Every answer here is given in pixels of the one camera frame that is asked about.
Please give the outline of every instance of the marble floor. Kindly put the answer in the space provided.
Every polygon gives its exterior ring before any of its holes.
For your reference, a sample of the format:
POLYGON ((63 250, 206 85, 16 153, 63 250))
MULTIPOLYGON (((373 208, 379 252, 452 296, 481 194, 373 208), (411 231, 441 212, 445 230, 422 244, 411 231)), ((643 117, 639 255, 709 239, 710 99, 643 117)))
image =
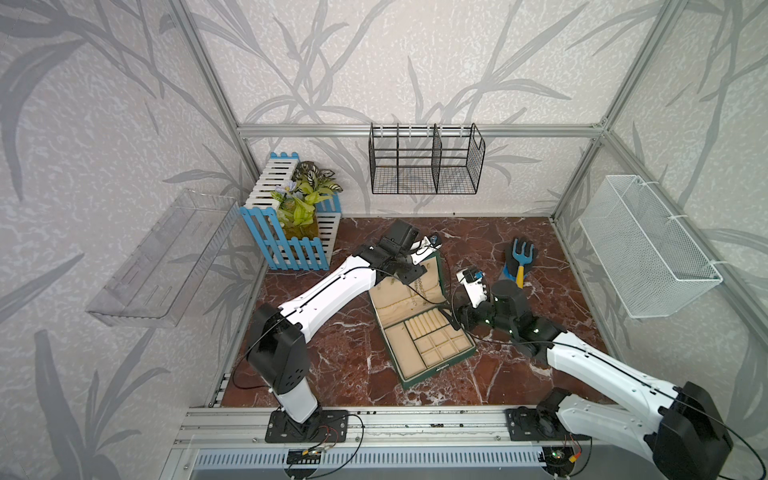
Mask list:
MULTIPOLYGON (((538 249, 535 267, 525 278, 525 292, 534 314, 565 325, 592 346, 605 344, 589 313, 552 226, 543 218, 410 218, 421 237, 440 232, 442 254, 455 274, 463 267, 479 267, 493 283, 502 271, 505 245, 525 235, 538 249)), ((361 243, 376 242, 391 219, 344 218, 339 226, 331 270, 361 243)), ((317 283, 328 272, 284 273, 271 270, 263 282, 257 306, 290 300, 317 283)), ((474 334, 508 340, 499 331, 478 326, 474 334)), ((568 374, 529 361, 511 346, 478 342, 477 353, 455 366, 404 390, 392 367, 382 332, 367 295, 359 295, 314 336, 309 347, 312 368, 307 376, 325 406, 397 405, 526 405, 542 400, 553 386, 586 399, 607 401, 599 392, 568 374)), ((240 386, 262 385, 247 362, 236 371, 240 386)), ((222 406, 277 406, 266 389, 240 390, 232 382, 222 406)))

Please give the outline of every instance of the black wire basket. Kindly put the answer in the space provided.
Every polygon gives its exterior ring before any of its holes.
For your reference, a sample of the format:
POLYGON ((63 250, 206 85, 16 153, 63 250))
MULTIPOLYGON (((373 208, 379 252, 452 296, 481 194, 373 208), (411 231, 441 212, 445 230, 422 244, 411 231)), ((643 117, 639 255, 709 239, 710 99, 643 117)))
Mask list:
POLYGON ((451 127, 445 145, 436 124, 426 127, 374 127, 368 138, 374 194, 478 193, 485 140, 472 124, 451 127))

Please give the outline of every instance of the clear acrylic shelf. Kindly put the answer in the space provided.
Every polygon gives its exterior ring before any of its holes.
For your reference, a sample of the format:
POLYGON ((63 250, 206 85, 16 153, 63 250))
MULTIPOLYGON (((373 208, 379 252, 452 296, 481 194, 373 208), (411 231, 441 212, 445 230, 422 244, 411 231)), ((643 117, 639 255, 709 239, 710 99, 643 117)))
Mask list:
POLYGON ((109 326, 176 326, 238 216, 234 198, 185 189, 86 311, 109 326))

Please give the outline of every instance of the white wire basket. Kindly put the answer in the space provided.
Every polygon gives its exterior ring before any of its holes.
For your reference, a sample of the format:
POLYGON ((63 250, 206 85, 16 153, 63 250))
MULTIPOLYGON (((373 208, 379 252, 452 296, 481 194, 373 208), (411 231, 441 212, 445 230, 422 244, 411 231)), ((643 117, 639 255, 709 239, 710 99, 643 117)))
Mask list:
POLYGON ((637 175, 607 175, 579 223, 632 318, 672 315, 723 281, 637 175))

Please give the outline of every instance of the blue picket fence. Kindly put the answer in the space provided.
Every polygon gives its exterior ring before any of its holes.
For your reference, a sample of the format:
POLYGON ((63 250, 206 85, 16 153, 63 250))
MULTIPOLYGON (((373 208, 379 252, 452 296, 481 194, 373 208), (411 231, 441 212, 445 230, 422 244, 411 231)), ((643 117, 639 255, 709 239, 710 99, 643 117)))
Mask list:
POLYGON ((336 240, 341 217, 339 196, 333 195, 333 198, 320 202, 315 205, 315 209, 320 235, 313 239, 286 238, 277 219, 277 212, 272 207, 240 207, 240 214, 271 269, 328 270, 330 255, 326 256, 326 249, 333 251, 333 243, 336 240))

